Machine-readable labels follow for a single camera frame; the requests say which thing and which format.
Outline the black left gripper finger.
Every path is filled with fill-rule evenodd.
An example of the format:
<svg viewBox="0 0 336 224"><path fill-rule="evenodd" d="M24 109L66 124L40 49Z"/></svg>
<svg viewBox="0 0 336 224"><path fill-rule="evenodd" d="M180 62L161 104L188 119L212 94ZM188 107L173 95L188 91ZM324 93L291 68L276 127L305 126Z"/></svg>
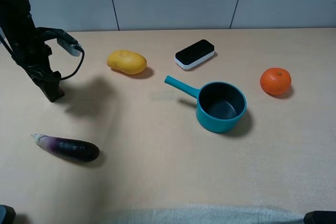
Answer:
<svg viewBox="0 0 336 224"><path fill-rule="evenodd" d="M33 82L38 86L46 98L50 102L55 102L56 100L64 96L63 90L59 86L59 82L56 81L44 81L39 79L33 79Z"/></svg>

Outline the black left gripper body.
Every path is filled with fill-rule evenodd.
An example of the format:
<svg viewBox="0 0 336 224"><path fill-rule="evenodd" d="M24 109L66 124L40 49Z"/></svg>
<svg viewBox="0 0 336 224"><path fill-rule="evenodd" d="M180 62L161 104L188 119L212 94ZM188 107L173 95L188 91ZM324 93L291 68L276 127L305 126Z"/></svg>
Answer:
<svg viewBox="0 0 336 224"><path fill-rule="evenodd" d="M63 46L68 46L68 33L62 29L33 27L20 28L13 38L13 58L30 76L42 81L61 81L62 77L50 68L49 56L51 48L45 41L56 39Z"/></svg>

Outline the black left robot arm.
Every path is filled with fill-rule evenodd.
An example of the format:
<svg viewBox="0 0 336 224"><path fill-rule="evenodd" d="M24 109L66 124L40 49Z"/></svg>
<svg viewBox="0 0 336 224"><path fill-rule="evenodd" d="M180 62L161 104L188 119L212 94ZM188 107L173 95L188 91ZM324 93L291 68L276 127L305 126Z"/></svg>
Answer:
<svg viewBox="0 0 336 224"><path fill-rule="evenodd" d="M76 40L62 29L35 27L30 10L29 0L1 0L1 29L8 41L4 46L47 99L54 102L64 92L59 86L60 72L50 67L52 50L45 41L57 38L75 44Z"/></svg>

